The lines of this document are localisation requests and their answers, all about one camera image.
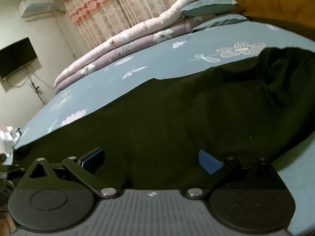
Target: curtain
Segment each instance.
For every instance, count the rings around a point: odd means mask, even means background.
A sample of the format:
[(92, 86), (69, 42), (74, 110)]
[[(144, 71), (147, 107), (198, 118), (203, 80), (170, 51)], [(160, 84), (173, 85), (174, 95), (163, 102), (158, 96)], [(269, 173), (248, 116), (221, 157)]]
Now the curtain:
[(177, 0), (62, 0), (92, 49), (142, 21), (159, 16)]

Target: round black disc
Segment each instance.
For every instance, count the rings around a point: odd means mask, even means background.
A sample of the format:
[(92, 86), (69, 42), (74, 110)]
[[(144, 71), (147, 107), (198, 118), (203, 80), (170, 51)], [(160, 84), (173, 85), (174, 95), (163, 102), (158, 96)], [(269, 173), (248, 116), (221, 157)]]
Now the round black disc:
[(61, 190), (15, 190), (8, 203), (10, 215), (30, 231), (54, 232), (74, 226), (90, 214), (94, 197), (78, 183), (67, 182), (67, 186)]
[(210, 196), (210, 208), (223, 224), (251, 233), (289, 225), (295, 203), (288, 190), (240, 190), (233, 184), (220, 187)]

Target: gray ribbed surface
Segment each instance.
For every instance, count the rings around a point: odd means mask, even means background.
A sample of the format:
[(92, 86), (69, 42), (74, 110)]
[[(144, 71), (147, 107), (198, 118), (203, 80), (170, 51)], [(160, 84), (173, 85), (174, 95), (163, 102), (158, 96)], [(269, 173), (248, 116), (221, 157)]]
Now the gray ribbed surface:
[[(218, 223), (202, 201), (181, 196), (179, 191), (126, 190), (113, 200), (101, 201), (94, 214), (58, 236), (242, 236)], [(39, 235), (18, 230), (15, 236)], [(287, 232), (269, 236), (288, 236)]]

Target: teal pillow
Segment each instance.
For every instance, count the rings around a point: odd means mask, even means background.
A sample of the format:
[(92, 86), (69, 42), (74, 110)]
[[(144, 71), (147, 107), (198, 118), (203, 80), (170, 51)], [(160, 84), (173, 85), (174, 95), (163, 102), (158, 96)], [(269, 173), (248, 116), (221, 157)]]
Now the teal pillow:
[(211, 27), (216, 27), (216, 26), (236, 24), (236, 23), (240, 23), (246, 20), (248, 20), (246, 17), (239, 14), (219, 15), (219, 16), (216, 16), (215, 18), (212, 18), (196, 26), (192, 30), (192, 32), (197, 32), (197, 31), (201, 31), (201, 30), (211, 28)]
[(181, 13), (187, 17), (197, 17), (205, 14), (222, 14), (241, 5), (234, 0), (196, 0), (186, 5)]

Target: air conditioner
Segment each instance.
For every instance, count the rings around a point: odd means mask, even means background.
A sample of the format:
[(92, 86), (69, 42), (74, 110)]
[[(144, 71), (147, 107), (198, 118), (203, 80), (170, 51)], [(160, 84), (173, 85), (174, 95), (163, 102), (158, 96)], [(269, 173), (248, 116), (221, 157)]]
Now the air conditioner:
[(26, 0), (20, 3), (19, 13), (22, 18), (28, 18), (53, 11), (65, 14), (65, 11), (60, 10), (61, 6), (62, 2), (55, 2), (54, 0)]

